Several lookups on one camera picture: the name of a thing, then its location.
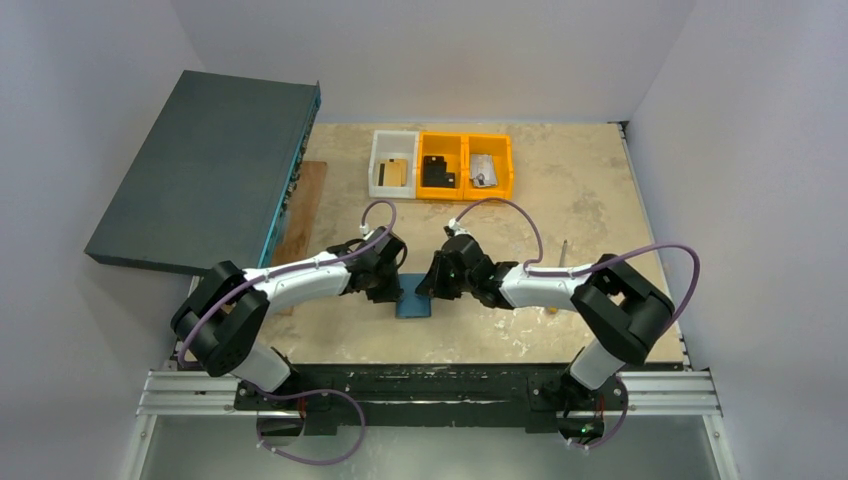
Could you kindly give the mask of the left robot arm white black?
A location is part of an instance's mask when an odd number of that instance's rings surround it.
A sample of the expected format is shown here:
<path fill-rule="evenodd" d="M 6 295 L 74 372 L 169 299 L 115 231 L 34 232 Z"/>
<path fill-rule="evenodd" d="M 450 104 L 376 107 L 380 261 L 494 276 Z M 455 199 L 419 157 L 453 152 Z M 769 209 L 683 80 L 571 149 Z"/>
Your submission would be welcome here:
<path fill-rule="evenodd" d="M 170 325 L 211 377 L 233 375 L 265 392 L 278 391 L 294 370 L 285 356 L 262 344 L 259 332 L 276 313 L 311 300 L 364 293 L 373 303 L 398 301 L 405 242 L 385 227 L 363 239 L 333 245 L 276 268 L 215 264 L 173 315 Z"/>

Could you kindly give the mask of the teal card holder wallet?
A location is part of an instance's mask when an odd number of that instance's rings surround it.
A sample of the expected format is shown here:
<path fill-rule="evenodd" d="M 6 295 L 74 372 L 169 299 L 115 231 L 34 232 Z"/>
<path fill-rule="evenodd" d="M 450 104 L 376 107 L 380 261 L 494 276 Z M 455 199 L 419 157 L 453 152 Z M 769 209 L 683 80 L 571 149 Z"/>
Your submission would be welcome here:
<path fill-rule="evenodd" d="M 421 319 L 429 318 L 432 315 L 431 299 L 416 293 L 416 288 L 424 278 L 424 273 L 402 273 L 399 275 L 402 295 L 396 302 L 395 317 L 397 319 Z"/>

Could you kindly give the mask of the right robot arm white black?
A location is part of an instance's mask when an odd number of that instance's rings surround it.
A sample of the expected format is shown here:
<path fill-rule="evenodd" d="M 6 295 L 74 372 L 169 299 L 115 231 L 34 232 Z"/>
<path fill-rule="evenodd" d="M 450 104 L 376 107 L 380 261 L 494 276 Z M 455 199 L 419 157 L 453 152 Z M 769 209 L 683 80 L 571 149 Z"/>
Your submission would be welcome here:
<path fill-rule="evenodd" d="M 517 261 L 493 261 L 468 234 L 449 238 L 435 251 L 415 292 L 443 300 L 468 293 L 493 309 L 554 307 L 578 313 L 594 338 L 565 377 L 588 391 L 627 365 L 644 364 L 675 312 L 668 296 L 612 254 L 589 266 L 532 269 Z"/>

